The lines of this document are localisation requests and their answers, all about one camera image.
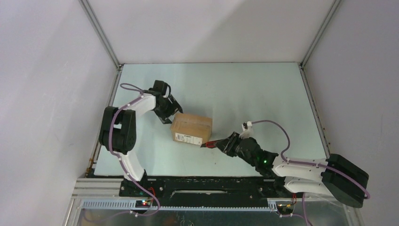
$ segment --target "aluminum frame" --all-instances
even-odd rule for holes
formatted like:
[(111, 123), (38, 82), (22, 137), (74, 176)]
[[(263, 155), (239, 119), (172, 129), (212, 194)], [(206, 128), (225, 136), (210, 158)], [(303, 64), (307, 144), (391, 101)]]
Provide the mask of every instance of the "aluminum frame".
[[(113, 61), (115, 67), (117, 68), (118, 72), (115, 77), (114, 84), (112, 86), (112, 90), (110, 93), (110, 98), (108, 101), (109, 105), (112, 105), (113, 100), (115, 98), (116, 90), (119, 84), (120, 75), (123, 69), (123, 65), (118, 61), (117, 56), (115, 55), (110, 42), (108, 41), (101, 25), (89, 3), (89, 0), (79, 0), (83, 10), (88, 16), (88, 20), (91, 22), (95, 32), (98, 35), (101, 43), (103, 44), (107, 54)], [(309, 82), (306, 78), (305, 67), (308, 63), (314, 49), (316, 48), (319, 40), (321, 39), (322, 35), (325, 33), (328, 25), (331, 22), (331, 19), (336, 14), (339, 6), (341, 5), (342, 0), (335, 0), (331, 5), (330, 10), (328, 11), (325, 19), (323, 20), (318, 32), (316, 33), (311, 45), (309, 46), (305, 56), (303, 57), (302, 61), (298, 64), (299, 70), (301, 72), (302, 80), (306, 89), (306, 93), (308, 95), (308, 99), (313, 111), (313, 115), (316, 121), (317, 128), (319, 130), (320, 138), (323, 143), (323, 147), (325, 149), (326, 157), (330, 155), (329, 149), (329, 142), (327, 141), (325, 135), (325, 128), (322, 126), (321, 118), (317, 111), (317, 106), (314, 101)], [(89, 161), (89, 166), (92, 167), (95, 159), (98, 157), (100, 145), (97, 142), (95, 145), (92, 158)], [(76, 181), (75, 189), (72, 193), (71, 201), (69, 203), (65, 218), (64, 218), (64, 226), (75, 226), (78, 224), (79, 216), (81, 212), (81, 207), (84, 206), (85, 200), (117, 200), (117, 201), (128, 201), (135, 198), (132, 197), (119, 197), (119, 189), (120, 189), (120, 182), (122, 179), (102, 179), (102, 178), (78, 178)], [(268, 199), (271, 206), (275, 205), (276, 202), (288, 202), (289, 199)], [(360, 211), (358, 209), (354, 209), (352, 207), (343, 206), (346, 218), (348, 220), (348, 224), (350, 226), (363, 226), (364, 222), (362, 220)], [(178, 208), (168, 208), (167, 210), (179, 210)]]

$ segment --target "red wire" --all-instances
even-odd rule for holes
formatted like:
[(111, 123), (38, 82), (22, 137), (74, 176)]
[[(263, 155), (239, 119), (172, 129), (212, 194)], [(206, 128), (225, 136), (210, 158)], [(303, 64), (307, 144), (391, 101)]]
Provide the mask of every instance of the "red wire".
[(293, 205), (296, 204), (296, 194), (295, 193), (292, 194), (292, 204)]
[(154, 194), (154, 196), (155, 196), (155, 190), (154, 190), (154, 188), (153, 187), (150, 187), (148, 190), (152, 190), (152, 193)]

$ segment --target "cable clip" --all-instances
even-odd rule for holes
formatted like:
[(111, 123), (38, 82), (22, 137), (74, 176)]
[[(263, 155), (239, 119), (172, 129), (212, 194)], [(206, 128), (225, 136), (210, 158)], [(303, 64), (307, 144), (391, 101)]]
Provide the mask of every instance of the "cable clip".
[(254, 130), (252, 129), (252, 122), (247, 121), (242, 125), (242, 133), (239, 135), (241, 139), (250, 138), (254, 134)]

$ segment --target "purple cable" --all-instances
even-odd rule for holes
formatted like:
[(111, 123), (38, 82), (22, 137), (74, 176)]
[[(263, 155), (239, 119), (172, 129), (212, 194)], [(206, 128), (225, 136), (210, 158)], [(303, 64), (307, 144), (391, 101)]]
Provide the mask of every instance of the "purple cable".
[(308, 220), (308, 216), (306, 215), (306, 205), (305, 205), (305, 192), (302, 194), (302, 210), (303, 210), (303, 218), (306, 222), (306, 225), (311, 225), (310, 221)]
[(138, 88), (137, 86), (132, 85), (132, 84), (130, 84), (130, 83), (121, 83), (119, 86), (120, 86), (122, 89), (131, 90), (131, 91), (137, 91), (137, 92), (140, 92), (140, 93), (142, 93), (142, 92), (144, 91), (144, 90), (142, 90), (141, 88)]
[[(290, 145), (291, 145), (291, 141), (289, 140), (289, 136), (288, 136), (287, 132), (285, 131), (285, 129), (284, 129), (282, 126), (280, 126), (278, 123), (276, 123), (275, 121), (271, 121), (271, 120), (254, 121), (254, 122), (252, 122), (252, 124), (257, 124), (257, 123), (260, 123), (260, 122), (270, 122), (270, 123), (273, 123), (274, 125), (278, 126), (278, 127), (284, 132), (284, 134), (285, 134), (286, 137), (287, 137), (288, 145), (287, 145), (287, 147), (281, 152), (280, 156), (281, 156), (281, 158), (282, 158), (285, 162), (288, 162), (288, 159), (287, 159), (286, 157), (284, 157), (284, 153), (289, 149), (289, 147), (290, 147)], [(333, 172), (335, 172), (335, 173), (337, 173), (337, 174), (343, 176), (343, 177), (346, 178), (347, 180), (351, 181), (354, 185), (356, 185), (357, 187), (359, 187), (359, 188), (364, 192), (364, 194), (366, 194), (365, 199), (369, 199), (369, 198), (371, 197), (371, 196), (370, 196), (370, 193), (369, 193), (361, 184), (359, 184), (356, 180), (352, 179), (351, 177), (349, 177), (348, 175), (344, 174), (343, 172), (341, 172), (341, 171), (339, 171), (339, 170), (337, 170), (337, 169), (334, 169), (334, 168), (329, 167), (329, 166), (324, 165), (324, 164), (317, 164), (317, 163), (313, 163), (313, 162), (306, 162), (306, 161), (289, 161), (289, 162), (290, 162), (290, 163), (295, 163), (295, 164), (308, 165), (308, 166), (315, 166), (315, 167), (323, 167), (323, 168), (329, 169), (329, 170), (331, 170), (331, 171), (333, 171)]]
[[(142, 98), (142, 94), (143, 94), (143, 93), (140, 92), (140, 96), (139, 96), (138, 98), (136, 98), (136, 99), (130, 101), (129, 103), (125, 104), (124, 106), (120, 107), (120, 108), (116, 111), (116, 113), (114, 114), (114, 116), (113, 116), (113, 118), (112, 118), (111, 127), (110, 127), (110, 134), (109, 134), (109, 136), (108, 136), (108, 147), (109, 147), (110, 153), (111, 153), (112, 155), (116, 156), (118, 159), (120, 159), (120, 155), (117, 154), (117, 153), (115, 153), (115, 152), (113, 151), (113, 149), (112, 149), (112, 132), (113, 132), (113, 125), (115, 124), (116, 117), (118, 116), (118, 114), (119, 114), (123, 109), (125, 109), (126, 107), (128, 107), (128, 106), (130, 106), (130, 105), (133, 105), (134, 103), (138, 102), (138, 101)], [(157, 202), (157, 209), (156, 209), (154, 212), (149, 213), (149, 214), (145, 214), (145, 213), (144, 213), (144, 214), (135, 213), (135, 214), (140, 215), (140, 216), (151, 216), (151, 215), (156, 214), (156, 213), (160, 210), (160, 202), (159, 202), (159, 200), (157, 199), (157, 197), (155, 197), (155, 195), (153, 195), (153, 194), (150, 193), (147, 189), (145, 189), (145, 188), (143, 188), (141, 185), (139, 185), (139, 183), (130, 175), (130, 173), (128, 173), (128, 170), (126, 169), (125, 165), (123, 164), (122, 159), (119, 160), (119, 163), (120, 163), (120, 165), (121, 165), (123, 171), (124, 171), (124, 172), (126, 173), (126, 175), (129, 177), (129, 179), (130, 179), (137, 187), (139, 187), (139, 188), (140, 188), (141, 190), (143, 190), (145, 193), (147, 193), (148, 195), (150, 195), (150, 196)]]

